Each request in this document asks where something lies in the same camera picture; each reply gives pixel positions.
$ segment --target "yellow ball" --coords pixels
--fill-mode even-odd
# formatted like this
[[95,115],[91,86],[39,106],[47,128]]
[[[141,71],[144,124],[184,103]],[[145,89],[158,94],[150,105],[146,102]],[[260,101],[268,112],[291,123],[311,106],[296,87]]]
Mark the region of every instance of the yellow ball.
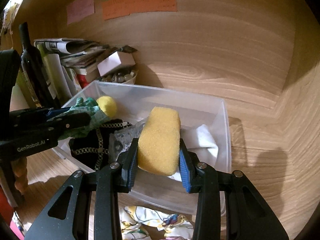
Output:
[[97,103],[100,109],[110,118],[113,118],[117,113],[117,104],[112,97],[103,96],[98,98]]

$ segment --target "green checkered cloth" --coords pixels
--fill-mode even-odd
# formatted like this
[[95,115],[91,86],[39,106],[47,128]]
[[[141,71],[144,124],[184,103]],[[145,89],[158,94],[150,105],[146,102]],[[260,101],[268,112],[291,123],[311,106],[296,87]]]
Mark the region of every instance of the green checkered cloth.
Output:
[[54,118],[77,113],[88,113],[91,117],[89,125],[67,130],[59,137],[59,140],[66,139],[68,137],[86,137],[91,130],[100,127],[100,125],[105,122],[110,121],[110,118],[100,109],[97,101],[93,98],[87,98],[87,101],[84,101],[83,98],[77,98],[76,104],[70,107],[70,110],[59,114]]

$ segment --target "silver screw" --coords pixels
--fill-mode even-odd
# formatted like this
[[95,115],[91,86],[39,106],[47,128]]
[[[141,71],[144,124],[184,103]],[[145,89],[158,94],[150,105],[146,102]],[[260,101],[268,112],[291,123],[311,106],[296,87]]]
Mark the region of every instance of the silver screw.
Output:
[[83,174],[83,171],[75,171],[75,173],[73,174],[73,176],[74,176],[75,178],[79,178],[79,177],[82,176],[82,174]]
[[205,169],[207,167],[207,164],[203,162],[199,162],[197,166],[199,169]]
[[234,171],[233,174],[234,174],[237,178],[241,178],[241,177],[243,176],[242,171],[238,171],[238,170]]
[[110,168],[112,168],[112,169],[117,169],[117,168],[119,168],[119,166],[120,166],[119,163],[111,163],[110,164]]

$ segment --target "wood grain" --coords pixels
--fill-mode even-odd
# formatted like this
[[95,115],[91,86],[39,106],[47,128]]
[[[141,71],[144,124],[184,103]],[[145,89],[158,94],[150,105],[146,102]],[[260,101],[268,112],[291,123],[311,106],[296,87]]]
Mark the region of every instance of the wood grain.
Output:
[[[95,0],[96,13],[70,25],[71,0],[59,1],[25,0],[15,24],[28,20],[31,38],[129,44],[138,49],[138,84],[224,98],[233,169],[244,171],[294,239],[320,200],[320,26],[304,0],[177,0],[178,12],[108,21],[103,0]],[[77,169],[50,151],[30,157],[28,168],[24,223]],[[123,206],[143,204],[119,199]]]

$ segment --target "bottle neck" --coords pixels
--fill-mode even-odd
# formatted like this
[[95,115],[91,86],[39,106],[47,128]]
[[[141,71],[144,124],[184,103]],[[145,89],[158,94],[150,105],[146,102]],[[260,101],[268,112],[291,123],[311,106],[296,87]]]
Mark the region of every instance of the bottle neck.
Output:
[[19,25],[19,35],[20,35],[23,50],[32,46],[31,41],[30,41],[30,37],[29,37],[27,22],[24,22],[23,24]]

